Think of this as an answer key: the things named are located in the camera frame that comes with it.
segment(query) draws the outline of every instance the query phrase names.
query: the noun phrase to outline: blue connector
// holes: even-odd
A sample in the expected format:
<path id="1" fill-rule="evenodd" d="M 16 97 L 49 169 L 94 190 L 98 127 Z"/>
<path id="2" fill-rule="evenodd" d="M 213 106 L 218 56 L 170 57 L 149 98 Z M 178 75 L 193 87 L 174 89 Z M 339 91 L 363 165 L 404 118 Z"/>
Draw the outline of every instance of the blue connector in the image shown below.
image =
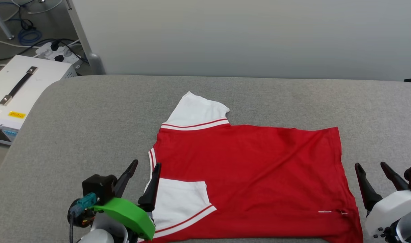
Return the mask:
<path id="1" fill-rule="evenodd" d="M 85 209 L 90 208 L 96 203 L 97 203 L 96 194 L 91 192 L 76 202 L 76 205 L 70 209 L 70 214 L 75 213 L 75 217 L 78 217 L 80 214 L 82 214 L 82 212 Z"/>

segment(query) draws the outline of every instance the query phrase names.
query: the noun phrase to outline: yellow label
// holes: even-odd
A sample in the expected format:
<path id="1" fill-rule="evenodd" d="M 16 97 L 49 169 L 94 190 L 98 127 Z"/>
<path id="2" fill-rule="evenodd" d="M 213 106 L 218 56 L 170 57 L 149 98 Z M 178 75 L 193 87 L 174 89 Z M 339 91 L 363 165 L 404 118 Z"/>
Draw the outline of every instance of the yellow label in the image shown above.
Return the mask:
<path id="1" fill-rule="evenodd" d="M 9 116 L 23 119 L 25 117 L 25 114 L 19 112 L 10 112 Z"/>

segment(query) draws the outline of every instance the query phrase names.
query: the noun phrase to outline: white wall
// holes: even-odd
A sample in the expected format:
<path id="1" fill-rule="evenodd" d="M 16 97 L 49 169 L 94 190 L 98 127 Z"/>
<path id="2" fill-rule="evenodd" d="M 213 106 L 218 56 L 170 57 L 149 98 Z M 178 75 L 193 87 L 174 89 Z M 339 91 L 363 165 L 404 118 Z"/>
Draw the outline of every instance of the white wall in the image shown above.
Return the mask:
<path id="1" fill-rule="evenodd" d="M 411 78 L 411 0 L 73 3 L 107 74 Z"/>

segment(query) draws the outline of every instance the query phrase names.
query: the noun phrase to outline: blue cable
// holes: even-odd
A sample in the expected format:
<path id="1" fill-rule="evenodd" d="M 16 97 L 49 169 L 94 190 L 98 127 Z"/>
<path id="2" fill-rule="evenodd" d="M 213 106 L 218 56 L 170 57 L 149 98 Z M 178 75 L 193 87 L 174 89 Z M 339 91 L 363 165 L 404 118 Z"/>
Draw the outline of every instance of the blue cable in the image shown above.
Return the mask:
<path id="1" fill-rule="evenodd" d="M 1 2 L 0 4 L 12 4 L 12 5 L 15 5 L 15 6 L 16 6 L 15 3 L 11 3 L 11 2 Z"/>
<path id="2" fill-rule="evenodd" d="M 21 29 L 18 33 L 19 43 L 23 46 L 31 46 L 33 43 L 36 43 L 38 40 L 40 40 L 40 38 L 42 38 L 42 32 L 38 31 L 37 29 Z"/>
<path id="3" fill-rule="evenodd" d="M 15 5 L 15 6 L 16 6 L 16 4 L 15 4 L 15 3 L 12 3 L 12 2 L 1 2 L 0 4 L 12 4 L 12 5 Z"/>
<path id="4" fill-rule="evenodd" d="M 9 20 L 6 20 L 5 22 L 14 21 L 14 20 L 19 20 L 20 21 L 20 19 L 9 19 Z"/>

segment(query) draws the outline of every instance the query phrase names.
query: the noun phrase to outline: floor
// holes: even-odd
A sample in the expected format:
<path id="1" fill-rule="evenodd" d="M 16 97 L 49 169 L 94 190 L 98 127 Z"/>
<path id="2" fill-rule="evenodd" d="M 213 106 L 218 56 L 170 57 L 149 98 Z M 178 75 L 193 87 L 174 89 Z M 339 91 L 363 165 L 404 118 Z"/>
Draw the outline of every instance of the floor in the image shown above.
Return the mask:
<path id="1" fill-rule="evenodd" d="M 18 4 L 24 4 L 29 0 L 15 0 Z M 10 2 L 10 0 L 0 0 L 0 2 Z M 28 12 L 40 12 L 45 11 L 56 3 L 58 0 L 46 0 L 44 3 L 39 3 L 37 0 L 32 2 L 28 5 L 27 9 L 23 9 L 21 11 L 21 16 L 23 19 L 31 20 L 34 23 L 34 26 L 42 32 L 42 38 L 68 38 L 72 40 L 77 40 L 77 34 L 75 32 L 74 26 L 71 22 L 69 17 L 68 10 L 64 3 L 58 5 L 54 9 L 40 14 L 28 14 Z M 15 11 L 17 11 L 17 6 L 12 4 L 0 4 L 0 15 L 2 19 L 5 19 L 12 15 Z M 17 35 L 18 32 L 21 30 L 20 22 L 19 21 L 9 21 L 6 22 L 6 25 L 12 32 L 12 34 Z M 4 41 L 7 43 L 12 43 L 15 45 L 20 45 L 17 38 L 13 40 L 7 40 L 6 36 L 4 35 L 3 31 L 0 28 L 0 41 Z M 0 58 L 10 57 L 13 56 L 20 51 L 23 51 L 24 48 L 12 47 L 5 44 L 0 43 Z M 26 56 L 34 56 L 36 49 L 31 49 L 24 53 L 23 55 Z M 83 55 L 82 50 L 80 47 L 75 49 L 77 54 Z M 6 64 L 8 60 L 0 61 L 0 64 Z M 91 75 L 91 69 L 87 64 L 81 65 L 81 67 L 77 70 L 77 73 L 81 75 Z M 4 160 L 5 155 L 7 154 L 9 147 L 0 144 L 0 167 L 1 163 Z"/>

